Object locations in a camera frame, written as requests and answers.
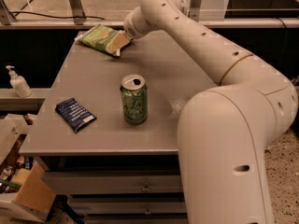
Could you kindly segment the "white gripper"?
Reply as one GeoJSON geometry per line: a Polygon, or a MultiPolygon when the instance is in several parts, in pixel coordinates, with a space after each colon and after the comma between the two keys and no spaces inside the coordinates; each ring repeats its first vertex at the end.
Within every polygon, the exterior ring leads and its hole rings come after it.
{"type": "Polygon", "coordinates": [[[109,54],[118,53],[130,43],[131,38],[138,39],[156,30],[152,24],[145,20],[141,7],[136,7],[127,15],[123,27],[124,31],[118,31],[107,43],[106,51],[109,54]]]}

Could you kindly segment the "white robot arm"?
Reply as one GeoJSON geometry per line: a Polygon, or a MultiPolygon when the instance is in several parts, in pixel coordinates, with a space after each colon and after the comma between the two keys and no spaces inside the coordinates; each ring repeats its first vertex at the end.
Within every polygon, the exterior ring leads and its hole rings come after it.
{"type": "Polygon", "coordinates": [[[167,32],[215,82],[178,120],[178,160],[189,224],[274,224],[264,152],[295,120],[298,96],[277,69],[188,18],[185,0],[141,0],[131,38],[167,32]]]}

